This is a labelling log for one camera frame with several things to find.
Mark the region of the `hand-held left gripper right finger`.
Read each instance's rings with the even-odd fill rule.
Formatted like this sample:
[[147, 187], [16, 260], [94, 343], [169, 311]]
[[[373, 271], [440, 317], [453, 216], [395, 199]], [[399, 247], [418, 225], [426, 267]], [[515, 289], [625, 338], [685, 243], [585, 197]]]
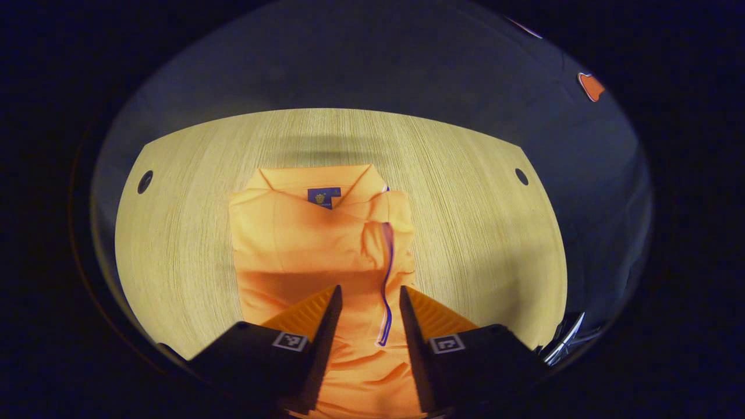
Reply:
[[498, 413], [548, 376], [547, 364], [503, 325], [474, 326], [408, 286], [399, 307], [423, 413]]

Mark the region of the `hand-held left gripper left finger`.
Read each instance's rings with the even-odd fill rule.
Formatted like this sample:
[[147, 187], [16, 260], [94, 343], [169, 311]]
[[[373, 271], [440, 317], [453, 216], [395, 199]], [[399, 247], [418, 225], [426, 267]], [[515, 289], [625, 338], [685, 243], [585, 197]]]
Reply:
[[186, 369], [251, 416], [305, 416], [316, 408], [342, 307], [332, 286], [261, 325], [237, 322]]

